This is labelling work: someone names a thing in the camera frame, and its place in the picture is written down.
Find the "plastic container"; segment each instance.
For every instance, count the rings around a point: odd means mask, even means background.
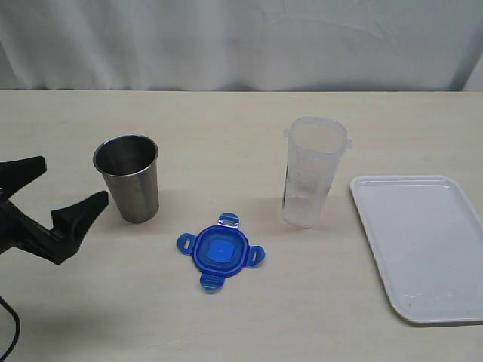
[[[341,124],[317,117],[297,119],[285,136],[288,162],[283,218],[309,228],[319,221],[337,165],[352,143]]]

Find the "white table surface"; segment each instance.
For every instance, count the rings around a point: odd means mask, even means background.
[[[4,90],[0,110],[0,158],[47,159],[13,201],[49,227],[50,210],[105,189],[99,143],[144,133],[161,151],[154,219],[130,225],[111,202],[61,266],[0,256],[0,295],[23,322],[9,362],[483,360],[483,326],[418,328],[392,312],[349,193],[361,174],[444,174],[483,213],[483,94]],[[354,147],[321,222],[299,230],[280,206],[283,130],[303,115],[341,122]],[[267,258],[207,295],[175,242],[225,211]],[[2,351],[13,331],[1,310]]]

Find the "black cable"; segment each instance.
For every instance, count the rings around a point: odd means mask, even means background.
[[[0,357],[0,362],[4,362],[4,360],[7,359],[8,355],[14,350],[15,345],[18,342],[18,337],[20,336],[20,318],[18,318],[18,314],[15,312],[15,310],[8,305],[8,303],[0,297],[0,305],[7,310],[8,313],[11,314],[12,318],[15,321],[15,334],[14,334],[14,339],[12,339],[12,342],[10,344],[10,347],[8,347],[7,351]]]

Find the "white tray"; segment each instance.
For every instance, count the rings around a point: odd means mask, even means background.
[[[483,227],[445,176],[360,176],[350,185],[395,311],[416,324],[483,321]]]

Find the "stainless steel cup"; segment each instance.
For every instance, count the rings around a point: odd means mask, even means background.
[[[136,134],[107,140],[94,153],[94,166],[128,222],[145,222],[158,212],[157,158],[154,141]]]

